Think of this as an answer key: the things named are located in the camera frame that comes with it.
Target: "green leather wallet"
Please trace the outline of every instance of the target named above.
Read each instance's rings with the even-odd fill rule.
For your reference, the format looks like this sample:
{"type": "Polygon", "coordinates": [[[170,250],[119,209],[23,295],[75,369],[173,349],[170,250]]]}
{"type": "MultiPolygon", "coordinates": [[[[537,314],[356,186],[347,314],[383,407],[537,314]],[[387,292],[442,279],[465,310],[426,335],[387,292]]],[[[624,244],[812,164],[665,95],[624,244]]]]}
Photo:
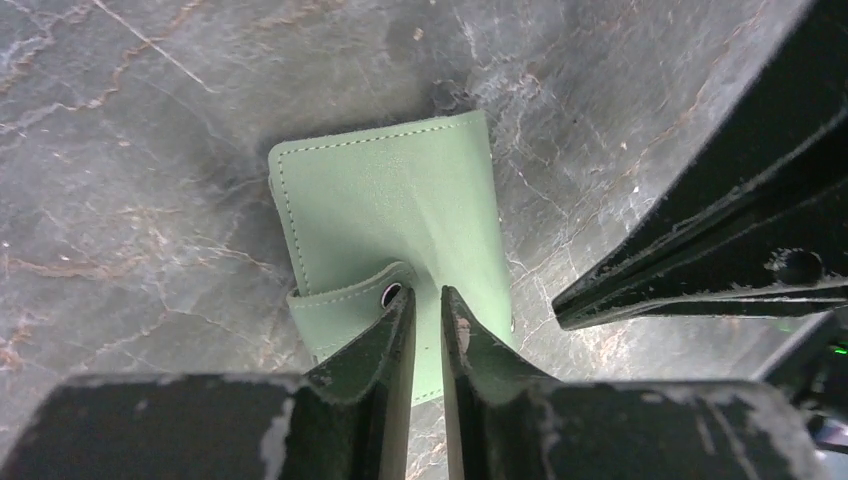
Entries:
{"type": "Polygon", "coordinates": [[[289,307],[319,361],[375,322],[397,285],[416,296],[414,405],[442,393],[443,285],[512,345],[482,112],[285,142],[269,164],[297,281],[289,307]]]}

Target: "metal snap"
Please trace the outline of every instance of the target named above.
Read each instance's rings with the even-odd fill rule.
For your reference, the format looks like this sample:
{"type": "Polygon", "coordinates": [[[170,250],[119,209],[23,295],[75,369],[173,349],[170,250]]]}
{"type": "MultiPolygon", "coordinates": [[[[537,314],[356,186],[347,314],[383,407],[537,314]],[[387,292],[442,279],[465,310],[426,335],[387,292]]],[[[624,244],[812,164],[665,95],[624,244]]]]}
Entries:
{"type": "Polygon", "coordinates": [[[380,306],[382,306],[383,308],[388,307],[389,304],[392,303],[392,300],[394,300],[394,298],[397,296],[397,294],[400,293],[400,290],[402,288],[403,285],[398,282],[395,282],[386,287],[386,289],[383,290],[383,295],[380,297],[380,306]]]}

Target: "marble surface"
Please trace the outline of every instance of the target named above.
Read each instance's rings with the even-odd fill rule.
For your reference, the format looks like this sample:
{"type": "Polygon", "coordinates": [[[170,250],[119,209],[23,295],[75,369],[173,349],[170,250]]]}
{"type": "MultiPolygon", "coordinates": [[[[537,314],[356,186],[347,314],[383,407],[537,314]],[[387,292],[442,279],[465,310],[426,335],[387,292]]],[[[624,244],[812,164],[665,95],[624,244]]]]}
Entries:
{"type": "MultiPolygon", "coordinates": [[[[560,331],[551,298],[634,227],[801,0],[0,1],[0,455],[69,374],[308,367],[265,155],[489,116],[521,353],[563,379],[742,377],[797,320],[560,331]]],[[[438,402],[409,479],[446,478],[438,402]]]]}

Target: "black metal bracket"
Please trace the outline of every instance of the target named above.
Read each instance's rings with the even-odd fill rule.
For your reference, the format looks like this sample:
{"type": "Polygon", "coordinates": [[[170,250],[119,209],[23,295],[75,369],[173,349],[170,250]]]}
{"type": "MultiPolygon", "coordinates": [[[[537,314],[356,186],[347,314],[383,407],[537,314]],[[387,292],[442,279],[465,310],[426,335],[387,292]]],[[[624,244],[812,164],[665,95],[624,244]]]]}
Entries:
{"type": "Polygon", "coordinates": [[[415,296],[297,374],[89,375],[57,387],[0,479],[395,479],[406,469],[415,296]]]}
{"type": "Polygon", "coordinates": [[[563,328],[848,303],[845,25],[845,5],[810,3],[662,200],[554,300],[563,328]]]}
{"type": "Polygon", "coordinates": [[[452,479],[827,478],[801,416],[762,383],[565,384],[442,293],[452,479]]]}

